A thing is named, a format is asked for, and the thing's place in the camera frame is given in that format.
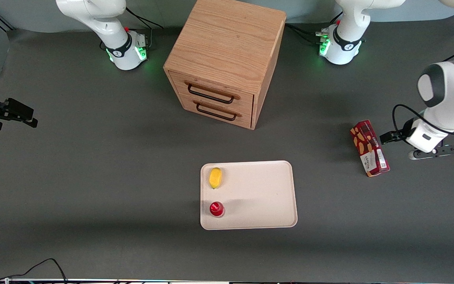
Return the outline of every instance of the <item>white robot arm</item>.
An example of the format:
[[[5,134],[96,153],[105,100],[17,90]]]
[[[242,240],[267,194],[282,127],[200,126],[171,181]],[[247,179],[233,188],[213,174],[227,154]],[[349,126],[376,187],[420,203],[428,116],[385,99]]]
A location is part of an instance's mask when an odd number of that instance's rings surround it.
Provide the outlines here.
[[[440,1],[454,7],[454,0]],[[409,153],[411,159],[433,157],[419,155],[422,152],[434,154],[440,152],[438,144],[450,133],[454,133],[454,61],[434,63],[425,68],[418,79],[418,91],[427,105],[422,116],[430,124],[418,117],[405,123],[400,138],[417,149]],[[391,139],[389,133],[380,138],[382,144]]]
[[[125,0],[56,0],[56,4],[64,15],[84,23],[101,38],[119,69],[131,70],[146,60],[145,36],[127,31],[116,18],[125,11]]]
[[[316,35],[322,46],[319,55],[337,65],[349,63],[358,54],[361,38],[371,22],[366,9],[399,7],[406,0],[335,0],[342,8],[340,24],[332,24]]]

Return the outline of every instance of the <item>white tray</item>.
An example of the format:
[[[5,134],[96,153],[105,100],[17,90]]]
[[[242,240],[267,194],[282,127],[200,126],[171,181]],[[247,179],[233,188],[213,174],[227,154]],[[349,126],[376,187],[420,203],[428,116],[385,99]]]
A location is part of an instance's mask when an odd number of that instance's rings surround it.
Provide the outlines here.
[[[220,186],[209,185],[211,169],[222,170]],[[222,217],[209,212],[219,201]],[[287,161],[206,164],[201,169],[201,226],[206,230],[288,228],[297,223],[294,177]]]

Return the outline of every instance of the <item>cabinet top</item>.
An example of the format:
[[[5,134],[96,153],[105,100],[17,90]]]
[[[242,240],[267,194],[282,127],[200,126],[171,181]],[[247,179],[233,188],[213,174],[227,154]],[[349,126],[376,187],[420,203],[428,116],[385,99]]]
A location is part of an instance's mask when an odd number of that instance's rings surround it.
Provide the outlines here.
[[[286,17],[236,0],[197,0],[164,68],[257,93]]]

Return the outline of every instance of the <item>red bottle cap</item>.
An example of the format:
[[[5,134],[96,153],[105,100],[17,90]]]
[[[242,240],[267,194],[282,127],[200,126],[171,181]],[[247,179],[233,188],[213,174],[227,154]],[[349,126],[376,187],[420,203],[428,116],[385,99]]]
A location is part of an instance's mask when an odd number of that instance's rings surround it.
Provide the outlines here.
[[[223,207],[223,204],[220,202],[213,202],[209,206],[209,212],[213,214],[213,216],[222,216],[223,212],[225,211],[225,207]]]

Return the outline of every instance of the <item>wooden drawer cabinet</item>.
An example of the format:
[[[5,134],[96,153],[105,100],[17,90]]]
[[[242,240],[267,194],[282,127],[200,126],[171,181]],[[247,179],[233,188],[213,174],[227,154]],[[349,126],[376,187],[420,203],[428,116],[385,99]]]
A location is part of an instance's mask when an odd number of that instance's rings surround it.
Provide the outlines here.
[[[183,108],[255,129],[285,18],[236,0],[197,0],[164,64]]]

